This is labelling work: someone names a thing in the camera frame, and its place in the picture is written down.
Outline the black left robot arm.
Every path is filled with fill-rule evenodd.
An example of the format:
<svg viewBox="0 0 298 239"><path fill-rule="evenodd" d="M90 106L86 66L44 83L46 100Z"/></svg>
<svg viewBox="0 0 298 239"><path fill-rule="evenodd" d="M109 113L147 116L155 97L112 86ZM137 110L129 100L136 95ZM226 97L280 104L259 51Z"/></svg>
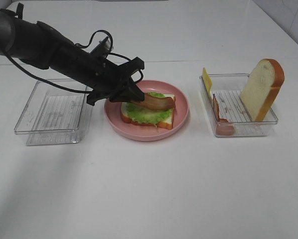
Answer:
<svg viewBox="0 0 298 239"><path fill-rule="evenodd" d="M0 9L0 55L5 56L22 72L40 80L15 60L35 68L49 68L87 86L87 103L109 99L111 102L142 102L144 93L138 88L132 75L145 68L144 61L136 57L121 65L107 59L112 54L111 34L102 30L106 37L91 51L86 45L73 43L52 26L38 21L23 20L23 4L16 11Z"/></svg>

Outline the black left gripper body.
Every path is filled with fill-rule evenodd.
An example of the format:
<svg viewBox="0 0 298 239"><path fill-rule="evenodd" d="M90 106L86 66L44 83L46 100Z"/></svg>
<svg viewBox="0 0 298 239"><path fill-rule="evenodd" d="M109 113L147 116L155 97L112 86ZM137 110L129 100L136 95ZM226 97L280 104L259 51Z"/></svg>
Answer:
<svg viewBox="0 0 298 239"><path fill-rule="evenodd" d="M87 104L94 106L98 100L124 96L128 81L133 81L131 75L145 64L136 57L117 65L106 58L94 59L76 46L63 45L53 55L50 68L91 88Z"/></svg>

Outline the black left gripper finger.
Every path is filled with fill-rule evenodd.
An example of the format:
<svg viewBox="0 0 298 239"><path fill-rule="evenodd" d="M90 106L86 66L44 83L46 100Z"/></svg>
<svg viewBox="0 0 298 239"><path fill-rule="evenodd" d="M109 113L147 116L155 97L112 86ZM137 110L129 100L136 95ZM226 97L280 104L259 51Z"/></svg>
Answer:
<svg viewBox="0 0 298 239"><path fill-rule="evenodd" d="M129 97L126 96L114 96L114 97L110 97L109 101L112 103L117 103L117 102L125 102L128 103L131 101L131 99Z"/></svg>
<svg viewBox="0 0 298 239"><path fill-rule="evenodd" d="M128 81L124 89L125 102L142 102L145 100L145 94L133 81Z"/></svg>

